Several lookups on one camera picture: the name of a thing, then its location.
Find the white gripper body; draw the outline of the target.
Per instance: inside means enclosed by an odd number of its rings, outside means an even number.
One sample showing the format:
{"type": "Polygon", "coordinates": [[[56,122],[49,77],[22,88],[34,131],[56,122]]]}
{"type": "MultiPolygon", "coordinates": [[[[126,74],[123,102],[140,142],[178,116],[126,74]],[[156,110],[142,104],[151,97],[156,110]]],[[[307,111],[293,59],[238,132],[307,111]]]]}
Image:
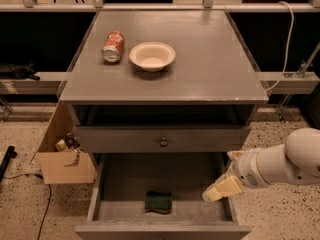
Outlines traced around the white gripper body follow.
{"type": "Polygon", "coordinates": [[[237,161],[233,161],[236,176],[242,180],[245,186],[252,189],[269,186],[258,169],[257,156],[259,151],[259,148],[243,151],[244,154],[237,161]]]}

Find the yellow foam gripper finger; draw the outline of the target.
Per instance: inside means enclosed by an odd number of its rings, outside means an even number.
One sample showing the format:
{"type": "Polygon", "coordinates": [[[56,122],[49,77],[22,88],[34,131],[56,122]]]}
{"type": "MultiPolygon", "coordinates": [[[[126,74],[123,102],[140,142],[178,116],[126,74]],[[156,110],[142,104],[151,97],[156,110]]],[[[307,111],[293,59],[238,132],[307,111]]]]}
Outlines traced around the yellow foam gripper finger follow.
{"type": "Polygon", "coordinates": [[[228,151],[227,155],[232,161],[237,161],[244,152],[242,150],[236,150],[236,151],[228,151]]]}
{"type": "Polygon", "coordinates": [[[243,192],[242,182],[236,176],[219,178],[211,184],[202,194],[206,202],[215,202],[222,198],[233,196],[243,192]]]}

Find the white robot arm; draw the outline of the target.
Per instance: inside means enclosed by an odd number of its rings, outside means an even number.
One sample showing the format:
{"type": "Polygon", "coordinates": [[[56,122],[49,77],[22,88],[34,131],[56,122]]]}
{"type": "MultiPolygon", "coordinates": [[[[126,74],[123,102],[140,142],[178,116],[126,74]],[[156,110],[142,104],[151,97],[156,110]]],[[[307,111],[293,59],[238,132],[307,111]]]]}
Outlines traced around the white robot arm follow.
{"type": "Polygon", "coordinates": [[[230,167],[202,194],[215,202],[251,189],[276,183],[320,184],[320,130],[302,128],[288,135],[284,144],[246,151],[229,151],[230,167]]]}

